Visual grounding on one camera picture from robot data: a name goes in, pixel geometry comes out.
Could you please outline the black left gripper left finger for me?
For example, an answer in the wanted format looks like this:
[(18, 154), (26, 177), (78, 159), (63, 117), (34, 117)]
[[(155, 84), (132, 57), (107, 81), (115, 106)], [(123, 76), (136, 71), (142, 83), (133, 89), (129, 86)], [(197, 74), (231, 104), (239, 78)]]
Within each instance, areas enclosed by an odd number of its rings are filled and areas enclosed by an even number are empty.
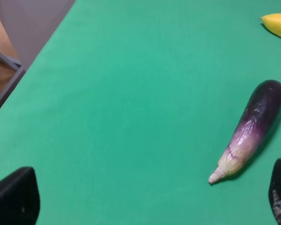
[(40, 194), (33, 167), (15, 170), (0, 181), (0, 225), (35, 225)]

